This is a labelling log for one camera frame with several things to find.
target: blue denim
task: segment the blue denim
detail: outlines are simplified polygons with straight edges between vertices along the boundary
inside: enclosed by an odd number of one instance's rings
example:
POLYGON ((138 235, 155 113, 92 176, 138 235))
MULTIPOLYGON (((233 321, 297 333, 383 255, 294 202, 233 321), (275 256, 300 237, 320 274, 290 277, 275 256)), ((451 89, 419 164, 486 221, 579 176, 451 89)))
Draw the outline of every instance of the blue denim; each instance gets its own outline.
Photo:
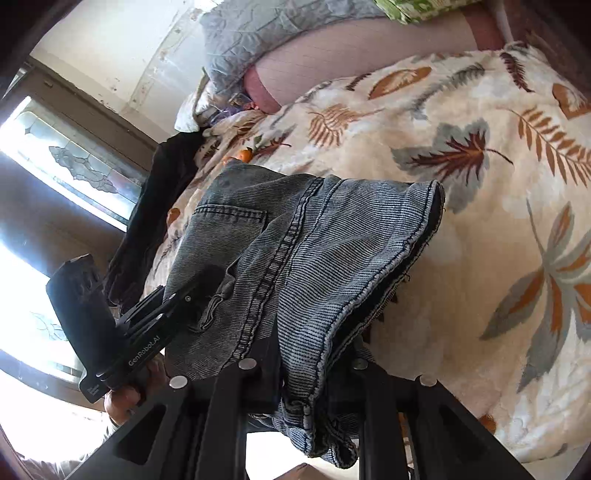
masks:
POLYGON ((277 320, 284 388, 264 423, 308 456, 353 465, 350 419, 328 418, 323 387, 437 230, 443 201, 436 181, 284 176, 232 161, 196 208, 168 278, 165 297, 205 265, 223 272, 203 315, 167 346, 169 373, 217 375, 277 320))

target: metal screw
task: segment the metal screw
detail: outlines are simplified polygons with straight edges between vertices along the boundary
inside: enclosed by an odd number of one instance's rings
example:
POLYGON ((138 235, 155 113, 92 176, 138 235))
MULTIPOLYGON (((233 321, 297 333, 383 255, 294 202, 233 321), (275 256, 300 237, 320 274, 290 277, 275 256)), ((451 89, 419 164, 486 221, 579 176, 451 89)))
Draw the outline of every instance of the metal screw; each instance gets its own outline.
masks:
POLYGON ((437 378, 433 375, 423 374, 419 377, 418 381, 423 387, 434 387, 437 385, 437 378))
POLYGON ((238 368, 240 370, 252 370, 256 367, 256 360, 254 358, 243 358, 238 362, 238 368))
POLYGON ((365 370, 368 367, 368 361, 365 358, 356 358, 353 360, 353 370, 365 370))
POLYGON ((187 377, 184 377, 182 375, 177 375, 176 377, 172 377, 170 379, 170 382, 168 382, 168 384, 170 385, 170 388, 173 388, 175 390, 178 390, 179 388, 186 387, 188 383, 189 383, 189 381, 187 380, 187 377))

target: floral blanket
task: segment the floral blanket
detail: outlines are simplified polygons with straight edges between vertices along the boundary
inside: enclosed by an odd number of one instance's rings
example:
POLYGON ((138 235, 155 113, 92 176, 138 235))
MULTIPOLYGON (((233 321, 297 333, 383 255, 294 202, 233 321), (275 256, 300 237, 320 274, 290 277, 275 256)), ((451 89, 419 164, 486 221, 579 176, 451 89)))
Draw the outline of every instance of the floral blanket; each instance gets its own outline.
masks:
POLYGON ((166 282, 224 157, 245 147, 284 174, 439 179, 443 222, 372 327, 376 360, 435 375, 522 462, 588 442, 591 103, 539 51, 409 58, 208 134, 146 293, 166 282))

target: wall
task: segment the wall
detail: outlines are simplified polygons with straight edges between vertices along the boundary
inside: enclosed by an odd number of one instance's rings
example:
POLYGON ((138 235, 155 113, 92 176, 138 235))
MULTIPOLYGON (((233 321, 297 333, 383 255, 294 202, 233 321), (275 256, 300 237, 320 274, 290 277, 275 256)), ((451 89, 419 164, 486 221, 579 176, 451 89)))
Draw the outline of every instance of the wall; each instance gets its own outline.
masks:
POLYGON ((194 0, 83 0, 31 55, 161 142, 200 79, 198 14, 194 0))

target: green pillow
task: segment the green pillow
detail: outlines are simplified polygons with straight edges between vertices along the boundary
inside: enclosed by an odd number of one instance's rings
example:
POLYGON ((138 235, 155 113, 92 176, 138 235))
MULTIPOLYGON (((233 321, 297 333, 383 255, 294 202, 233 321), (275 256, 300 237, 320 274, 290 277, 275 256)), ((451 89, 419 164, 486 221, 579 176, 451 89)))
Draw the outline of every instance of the green pillow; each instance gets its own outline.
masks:
POLYGON ((392 20, 402 24, 417 23, 480 0, 375 0, 392 20))

